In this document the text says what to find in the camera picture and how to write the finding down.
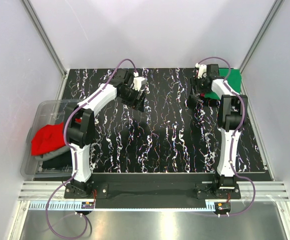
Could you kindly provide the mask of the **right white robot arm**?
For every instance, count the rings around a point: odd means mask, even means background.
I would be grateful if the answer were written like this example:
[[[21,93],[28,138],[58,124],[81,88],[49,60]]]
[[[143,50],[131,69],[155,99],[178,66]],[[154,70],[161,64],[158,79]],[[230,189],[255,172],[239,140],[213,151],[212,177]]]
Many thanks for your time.
[[[248,97],[235,91],[220,76],[217,64],[197,63],[195,68],[198,73],[190,80],[191,96],[215,93],[220,99],[217,124],[221,131],[221,153],[211,192],[223,198],[237,186],[236,155],[246,120]]]

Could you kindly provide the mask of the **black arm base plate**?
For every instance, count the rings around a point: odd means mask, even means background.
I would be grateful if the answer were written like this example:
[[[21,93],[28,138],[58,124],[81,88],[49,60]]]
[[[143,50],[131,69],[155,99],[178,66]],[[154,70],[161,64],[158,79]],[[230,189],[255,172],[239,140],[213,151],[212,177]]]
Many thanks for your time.
[[[87,182],[71,180],[66,199],[108,199],[116,195],[183,195],[200,200],[239,200],[237,178],[216,173],[93,173]]]

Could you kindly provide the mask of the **green t shirt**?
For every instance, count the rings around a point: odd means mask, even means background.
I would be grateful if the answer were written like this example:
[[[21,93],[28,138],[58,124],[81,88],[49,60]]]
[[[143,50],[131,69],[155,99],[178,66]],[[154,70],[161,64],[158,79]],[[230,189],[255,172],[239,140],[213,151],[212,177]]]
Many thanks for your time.
[[[222,78],[226,77],[229,72],[228,68],[219,68],[219,73]],[[242,76],[238,69],[231,69],[230,75],[227,78],[228,84],[233,88],[234,91],[241,92],[241,81]],[[205,94],[208,99],[220,100],[216,93],[210,92]]]

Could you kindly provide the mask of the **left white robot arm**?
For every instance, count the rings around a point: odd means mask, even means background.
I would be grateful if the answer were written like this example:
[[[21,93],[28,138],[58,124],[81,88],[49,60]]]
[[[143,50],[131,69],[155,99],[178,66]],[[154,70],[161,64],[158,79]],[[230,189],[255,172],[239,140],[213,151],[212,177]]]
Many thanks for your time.
[[[65,109],[63,138],[70,148],[72,174],[66,192],[87,198],[92,194],[90,146],[95,136],[95,116],[111,101],[120,98],[134,110],[144,111],[146,77],[126,69],[117,69],[87,99]]]

